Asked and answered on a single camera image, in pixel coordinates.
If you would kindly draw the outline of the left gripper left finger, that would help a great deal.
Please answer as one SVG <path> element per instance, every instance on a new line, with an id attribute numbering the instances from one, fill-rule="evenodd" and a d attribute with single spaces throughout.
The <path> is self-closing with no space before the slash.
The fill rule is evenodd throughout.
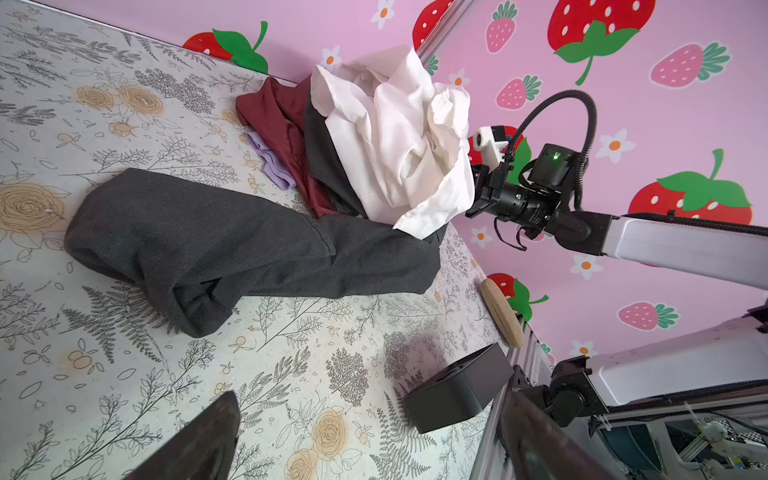
<path id="1" fill-rule="evenodd" d="M 240 422 L 236 394 L 226 391 L 125 479 L 227 479 Z"/>

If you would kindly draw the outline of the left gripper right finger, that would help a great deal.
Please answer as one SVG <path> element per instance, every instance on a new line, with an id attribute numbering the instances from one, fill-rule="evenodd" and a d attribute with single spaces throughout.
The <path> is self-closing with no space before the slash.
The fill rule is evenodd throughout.
<path id="1" fill-rule="evenodd" d="M 582 413 L 586 397 L 577 390 L 551 390 L 548 387 L 533 398 L 533 414 L 546 424 L 536 436 L 536 445 L 551 472 L 552 479 L 622 479 L 621 470 L 610 458 L 591 453 L 588 441 L 580 442 L 565 428 Z"/>

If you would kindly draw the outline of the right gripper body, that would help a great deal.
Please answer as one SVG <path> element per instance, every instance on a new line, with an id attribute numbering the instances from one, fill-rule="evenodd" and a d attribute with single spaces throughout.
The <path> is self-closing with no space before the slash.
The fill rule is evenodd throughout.
<path id="1" fill-rule="evenodd" d="M 500 164 L 493 171 L 487 165 L 471 167 L 475 180 L 475 197 L 466 211 L 467 218 L 487 213 L 502 222 L 512 222 L 526 229 L 543 230 L 555 211 L 555 196 L 532 187 L 509 182 L 514 172 L 509 164 Z"/>

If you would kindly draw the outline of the dark grey cloth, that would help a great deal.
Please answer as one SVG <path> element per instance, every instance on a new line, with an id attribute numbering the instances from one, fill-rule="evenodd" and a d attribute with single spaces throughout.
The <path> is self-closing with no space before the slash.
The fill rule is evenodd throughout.
<path id="1" fill-rule="evenodd" d="M 139 287 L 183 333 L 214 333 L 245 296 L 424 293 L 443 230 L 417 239 L 341 213 L 128 169 L 89 193 L 64 239 L 85 267 Z"/>

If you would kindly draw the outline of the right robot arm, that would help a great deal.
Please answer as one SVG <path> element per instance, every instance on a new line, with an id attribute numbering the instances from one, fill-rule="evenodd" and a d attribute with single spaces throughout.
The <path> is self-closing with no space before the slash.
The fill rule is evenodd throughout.
<path id="1" fill-rule="evenodd" d="M 583 177 L 597 130 L 597 107 L 581 90 L 543 101 L 575 99 L 587 112 L 583 146 L 548 144 L 528 164 L 515 163 L 519 135 L 484 127 L 472 138 L 481 156 L 473 168 L 469 217 L 513 223 L 519 239 L 551 234 L 563 248 L 627 260 L 756 288 L 767 285 L 767 231 L 671 213 L 616 216 L 582 208 Z M 613 355 L 580 355 L 560 362 L 551 380 L 525 390 L 528 401 L 555 423 L 612 413 L 624 406 L 698 393 L 762 388 L 767 383 L 767 310 L 689 335 Z"/>

